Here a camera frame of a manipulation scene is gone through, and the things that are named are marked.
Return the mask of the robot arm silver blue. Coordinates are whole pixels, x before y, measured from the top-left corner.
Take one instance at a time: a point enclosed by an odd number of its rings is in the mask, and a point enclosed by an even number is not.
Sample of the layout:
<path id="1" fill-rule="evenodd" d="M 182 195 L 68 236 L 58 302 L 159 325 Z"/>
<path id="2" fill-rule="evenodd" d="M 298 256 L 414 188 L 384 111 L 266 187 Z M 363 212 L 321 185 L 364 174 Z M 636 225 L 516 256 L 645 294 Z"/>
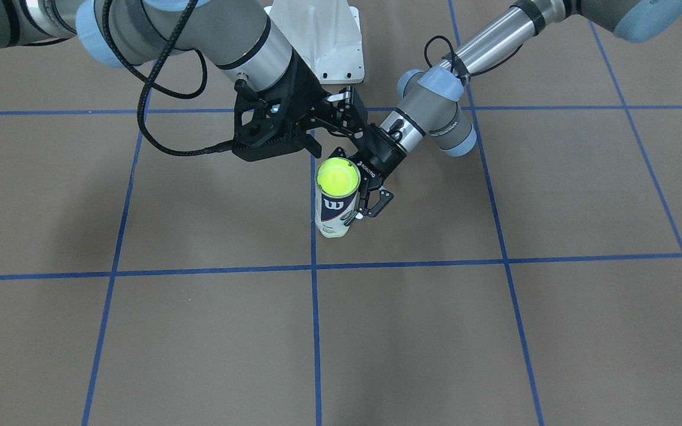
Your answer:
<path id="1" fill-rule="evenodd" d="M 143 83 L 136 119 L 144 138 L 169 156 L 230 151 L 244 161 L 303 149 L 320 157 L 309 131 L 324 127 L 357 140 L 367 114 L 345 89 L 324 90 L 319 79 L 257 1 L 0 1 L 0 49 L 41 46 L 76 37 L 95 60 L 130 71 Z M 191 93 L 158 84 L 168 58 L 193 51 L 234 83 L 234 135 L 202 149 L 179 150 L 152 137 L 144 115 L 150 92 L 176 99 L 203 94 L 208 73 Z"/>
<path id="2" fill-rule="evenodd" d="M 621 40 L 652 40 L 682 16 L 682 1 L 517 1 L 441 62 L 427 70 L 411 70 L 397 84 L 401 102 L 380 125 L 372 125 L 363 147 L 352 156 L 362 173 L 358 206 L 343 214 L 344 226 L 375 217 L 392 199 L 368 208 L 372 191 L 419 145 L 432 137 L 447 156 L 467 154 L 477 142 L 473 124 L 458 102 L 474 76 L 483 75 L 511 59 L 526 41 L 549 24 L 579 15 Z"/>

